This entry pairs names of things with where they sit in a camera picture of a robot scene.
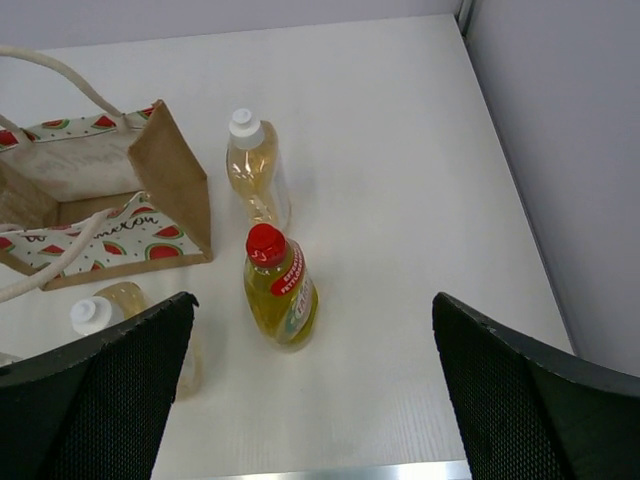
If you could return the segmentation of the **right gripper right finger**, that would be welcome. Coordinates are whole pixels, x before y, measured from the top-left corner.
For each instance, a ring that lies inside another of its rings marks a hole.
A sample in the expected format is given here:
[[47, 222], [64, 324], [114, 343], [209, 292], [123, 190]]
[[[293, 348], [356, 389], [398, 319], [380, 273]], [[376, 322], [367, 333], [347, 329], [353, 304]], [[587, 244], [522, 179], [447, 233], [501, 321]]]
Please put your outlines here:
[[472, 478], [638, 478], [638, 377], [444, 292], [433, 299], [432, 327]]

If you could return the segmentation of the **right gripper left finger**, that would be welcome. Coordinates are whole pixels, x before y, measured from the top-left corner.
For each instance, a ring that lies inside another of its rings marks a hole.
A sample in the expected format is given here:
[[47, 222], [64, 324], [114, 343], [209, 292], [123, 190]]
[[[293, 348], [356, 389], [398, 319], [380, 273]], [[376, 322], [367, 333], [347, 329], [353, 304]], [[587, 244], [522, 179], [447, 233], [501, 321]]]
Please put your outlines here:
[[179, 292], [2, 367], [2, 478], [150, 478], [197, 306]]

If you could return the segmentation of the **burlap watermelon canvas bag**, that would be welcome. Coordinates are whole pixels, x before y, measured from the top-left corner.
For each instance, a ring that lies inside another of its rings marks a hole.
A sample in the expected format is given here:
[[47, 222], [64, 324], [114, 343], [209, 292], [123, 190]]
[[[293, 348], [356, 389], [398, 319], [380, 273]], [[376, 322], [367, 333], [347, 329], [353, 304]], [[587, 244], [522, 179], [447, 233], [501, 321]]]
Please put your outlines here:
[[1, 262], [20, 274], [3, 300], [212, 259], [207, 175], [163, 101], [126, 113], [51, 56], [1, 53], [57, 72], [98, 109], [1, 122]]

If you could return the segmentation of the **red cap yellow bottle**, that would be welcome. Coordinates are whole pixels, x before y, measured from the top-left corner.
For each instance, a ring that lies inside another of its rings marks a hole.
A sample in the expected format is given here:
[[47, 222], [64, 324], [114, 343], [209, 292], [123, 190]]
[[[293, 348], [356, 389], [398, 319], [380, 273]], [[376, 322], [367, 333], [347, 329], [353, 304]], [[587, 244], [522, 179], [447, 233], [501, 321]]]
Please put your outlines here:
[[261, 333], [283, 349], [310, 338], [319, 297], [300, 245], [279, 229], [259, 223], [245, 243], [244, 290]]

